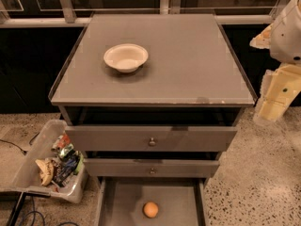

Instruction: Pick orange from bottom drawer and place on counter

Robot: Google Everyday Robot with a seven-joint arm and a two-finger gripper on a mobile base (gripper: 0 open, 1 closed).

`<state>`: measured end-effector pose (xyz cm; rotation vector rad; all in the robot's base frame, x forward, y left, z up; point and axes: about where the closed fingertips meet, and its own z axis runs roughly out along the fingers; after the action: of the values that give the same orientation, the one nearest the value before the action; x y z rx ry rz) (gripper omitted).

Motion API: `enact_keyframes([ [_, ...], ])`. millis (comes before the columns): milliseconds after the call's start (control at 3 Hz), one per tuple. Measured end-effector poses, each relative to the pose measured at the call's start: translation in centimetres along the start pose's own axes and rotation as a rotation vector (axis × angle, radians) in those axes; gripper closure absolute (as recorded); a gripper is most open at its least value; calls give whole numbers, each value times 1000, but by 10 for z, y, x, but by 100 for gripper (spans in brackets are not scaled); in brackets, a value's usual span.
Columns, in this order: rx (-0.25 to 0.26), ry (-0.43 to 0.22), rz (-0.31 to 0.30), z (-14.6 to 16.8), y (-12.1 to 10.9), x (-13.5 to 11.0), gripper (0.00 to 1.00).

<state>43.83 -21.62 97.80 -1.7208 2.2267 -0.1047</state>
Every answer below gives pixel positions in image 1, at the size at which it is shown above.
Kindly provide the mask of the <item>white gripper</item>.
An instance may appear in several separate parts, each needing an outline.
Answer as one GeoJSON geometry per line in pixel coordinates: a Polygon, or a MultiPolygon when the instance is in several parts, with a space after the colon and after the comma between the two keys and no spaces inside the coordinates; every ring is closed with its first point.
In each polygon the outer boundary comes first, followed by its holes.
{"type": "Polygon", "coordinates": [[[282,62],[265,72],[253,117],[255,123],[276,122],[301,92],[301,66],[294,65],[301,63],[301,0],[291,0],[249,45],[270,48],[270,56],[282,62]]]}

